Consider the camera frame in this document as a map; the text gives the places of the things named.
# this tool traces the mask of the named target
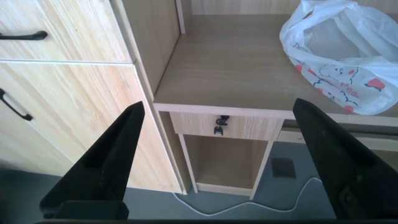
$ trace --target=black handle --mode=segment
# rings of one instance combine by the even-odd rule
[[[33,117],[29,114],[26,114],[25,116],[23,116],[22,114],[20,114],[17,110],[15,110],[5,99],[4,99],[4,95],[6,94],[6,92],[0,88],[0,99],[3,103],[5,103],[13,112],[15,112],[16,114],[18,114],[18,116],[20,116],[22,119],[25,119],[27,121],[32,121]]]
[[[42,30],[35,34],[22,36],[7,36],[0,34],[0,40],[44,40],[47,35],[47,32]]]

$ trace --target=open shelf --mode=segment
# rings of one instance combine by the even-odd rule
[[[157,90],[154,103],[162,105],[157,109],[199,105],[292,111],[302,98],[326,113],[349,114],[319,93],[284,53],[279,32],[289,16],[192,16],[191,29],[180,36]],[[398,106],[378,116],[396,117]]]
[[[184,135],[198,190],[250,196],[267,142]]]

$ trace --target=gray floor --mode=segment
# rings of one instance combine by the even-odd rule
[[[272,176],[267,163],[259,190],[253,202],[279,210],[294,207],[296,198],[311,177],[317,177],[315,166],[305,145],[275,143],[270,157],[287,157],[294,161],[296,179]],[[41,220],[40,199],[59,177],[3,170],[0,172],[0,217],[4,223],[34,223]],[[248,197],[200,192],[178,195],[203,213],[216,213],[234,205],[248,202]],[[124,202],[130,219],[268,219],[291,220],[335,218],[320,182],[309,182],[291,212],[275,212],[256,205],[243,205],[222,214],[205,217],[179,202],[173,194],[151,190],[127,189]]]

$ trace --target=wooden panel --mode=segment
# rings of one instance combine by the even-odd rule
[[[231,116],[223,126],[224,135],[214,135],[220,115],[170,113],[174,130],[179,134],[274,141],[278,138],[283,119]]]
[[[180,138],[183,153],[191,177],[193,190],[195,191],[195,193],[198,193],[195,176],[198,175],[198,156],[200,153],[200,149],[203,147],[202,138],[198,138],[195,136],[184,136],[182,134],[179,134],[178,136]]]
[[[191,0],[175,0],[180,22],[181,34],[186,34],[192,25],[192,3]]]
[[[396,0],[356,0],[360,5],[375,7],[384,12],[397,13]],[[194,15],[215,14],[291,14],[300,0],[194,0]]]
[[[319,93],[286,57],[279,32],[287,19],[286,15],[194,16],[193,24],[201,25],[178,40],[155,106],[169,105],[167,111],[179,105],[181,110],[209,106],[201,113],[214,113],[209,110],[214,107],[241,113],[261,109],[273,117],[292,119],[294,102],[301,98],[329,114],[350,114]],[[397,126],[398,105],[378,116],[393,120],[379,123]],[[370,123],[375,118],[350,115],[339,122]]]
[[[254,183],[253,183],[253,190],[252,190],[252,192],[250,194],[250,200],[252,200],[254,198],[255,194],[256,194],[257,188],[259,186],[259,182],[260,182],[261,177],[262,177],[262,173],[264,172],[264,168],[266,167],[266,164],[267,164],[267,161],[268,161],[268,157],[269,157],[269,154],[271,153],[271,149],[272,149],[273,145],[274,145],[274,142],[273,141],[269,141],[267,143],[267,147],[266,147],[265,152],[264,151],[260,151],[260,153],[256,154],[257,157],[254,158],[254,162],[255,162],[255,163],[253,163],[253,180],[254,180]]]
[[[59,176],[72,167],[67,157],[4,103],[0,103],[0,123],[0,167]]]
[[[35,118],[34,125],[76,162],[124,109],[144,102],[146,116],[130,187],[181,193],[132,65],[0,64],[1,88]]]
[[[180,142],[178,134],[174,132],[169,113],[161,112],[159,116],[161,118],[161,124],[158,125],[159,132],[162,133],[163,131],[165,134],[164,144],[166,144],[166,147],[171,151],[171,156],[169,156],[169,158],[171,162],[175,163],[175,174],[177,179],[180,180],[180,185],[183,187],[183,194],[188,194],[191,186],[191,178],[187,161],[185,160],[182,143]]]
[[[386,136],[381,134],[351,134],[355,136],[362,144],[372,150],[398,151],[397,136]],[[282,128],[277,141],[305,144],[303,134],[299,129],[296,128]]]
[[[2,40],[0,58],[131,62],[108,1],[0,1],[3,35],[39,30],[44,40]]]
[[[134,40],[131,46],[150,90],[150,97],[162,79],[164,70],[180,36],[174,0],[113,0],[119,11],[124,11]]]
[[[251,189],[239,188],[239,187],[228,187],[228,186],[220,186],[213,184],[203,184],[197,183],[198,190],[216,192],[222,194],[235,194],[235,195],[243,195],[250,196]]]
[[[242,189],[252,189],[253,140],[203,138],[203,146],[198,152],[198,170],[195,180],[201,184],[211,184]],[[266,142],[258,144],[265,151]]]

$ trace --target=white plastic bag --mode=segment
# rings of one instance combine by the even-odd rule
[[[398,101],[398,24],[347,0],[302,0],[280,40],[302,75],[357,114],[381,113]]]

